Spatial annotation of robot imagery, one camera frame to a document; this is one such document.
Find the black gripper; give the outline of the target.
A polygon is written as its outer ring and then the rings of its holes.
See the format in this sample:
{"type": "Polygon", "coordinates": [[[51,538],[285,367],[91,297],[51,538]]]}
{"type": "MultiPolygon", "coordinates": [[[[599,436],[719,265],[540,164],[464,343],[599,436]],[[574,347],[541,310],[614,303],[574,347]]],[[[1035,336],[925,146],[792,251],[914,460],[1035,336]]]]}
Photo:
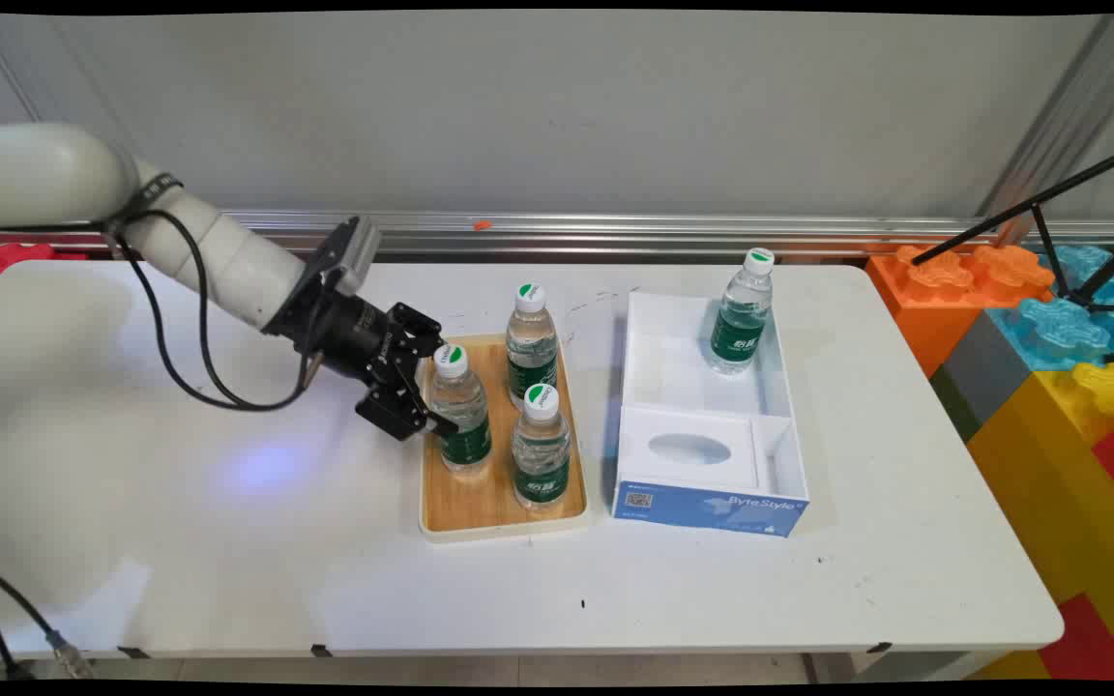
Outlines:
{"type": "Polygon", "coordinates": [[[314,275],[299,282],[262,332],[286,336],[302,356],[321,356],[323,366],[367,383],[355,414],[395,440],[458,431],[427,406],[416,382],[417,365],[432,357],[444,339],[441,325],[411,305],[397,303],[385,312],[362,297],[341,295],[314,275]]]}

